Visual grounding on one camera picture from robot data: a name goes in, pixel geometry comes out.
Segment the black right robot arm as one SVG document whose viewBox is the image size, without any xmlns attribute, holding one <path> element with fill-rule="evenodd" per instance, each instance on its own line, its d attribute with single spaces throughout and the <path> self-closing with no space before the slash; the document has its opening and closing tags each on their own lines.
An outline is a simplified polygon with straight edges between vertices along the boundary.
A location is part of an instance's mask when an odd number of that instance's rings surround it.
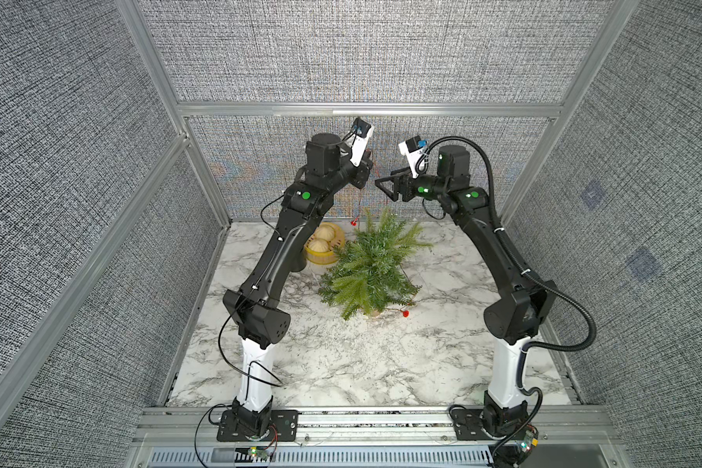
<svg viewBox="0 0 702 468">
<path fill-rule="evenodd" d="M 419 197 L 437 202 L 474 244 L 497 286 L 499 300 L 484 311 L 487 329 L 495 337 L 495 354 L 481 421 L 489 437 L 503 439 L 523 429 L 528 420 L 528 396 L 518 386 L 518 378 L 525 375 L 522 348 L 538 334 L 554 298 L 523 276 L 524 269 L 505 252 L 514 245 L 491 218 L 491 196 L 471 184 L 470 153 L 465 147 L 442 146 L 434 175 L 424 173 L 422 142 L 402 142 L 399 150 L 409 167 L 377 179 L 376 186 L 393 201 Z M 384 189 L 386 183 L 392 184 L 390 190 Z"/>
</svg>

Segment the small green christmas tree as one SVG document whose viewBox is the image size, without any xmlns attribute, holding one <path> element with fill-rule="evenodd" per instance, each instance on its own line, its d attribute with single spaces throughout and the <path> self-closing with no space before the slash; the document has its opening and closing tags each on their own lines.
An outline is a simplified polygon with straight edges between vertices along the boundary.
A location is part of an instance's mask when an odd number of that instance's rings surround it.
<svg viewBox="0 0 702 468">
<path fill-rule="evenodd" d="M 419 222 L 400 218 L 388 208 L 365 212 L 354 239 L 335 249 L 337 263 L 320 280 L 323 303 L 350 320 L 372 316 L 395 306 L 413 306 L 420 288 L 405 273 L 404 263 L 431 245 L 420 239 Z"/>
</svg>

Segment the red string lights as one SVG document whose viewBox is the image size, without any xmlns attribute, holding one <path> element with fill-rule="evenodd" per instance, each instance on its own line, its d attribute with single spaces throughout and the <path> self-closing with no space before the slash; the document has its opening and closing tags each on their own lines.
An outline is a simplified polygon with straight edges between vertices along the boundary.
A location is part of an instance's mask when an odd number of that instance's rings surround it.
<svg viewBox="0 0 702 468">
<path fill-rule="evenodd" d="M 418 291 L 403 263 L 417 249 L 417 224 L 409 225 L 385 206 L 378 216 L 360 208 L 351 225 L 354 240 L 346 248 L 351 292 L 346 295 L 342 317 L 372 316 L 393 305 L 408 305 Z"/>
</svg>

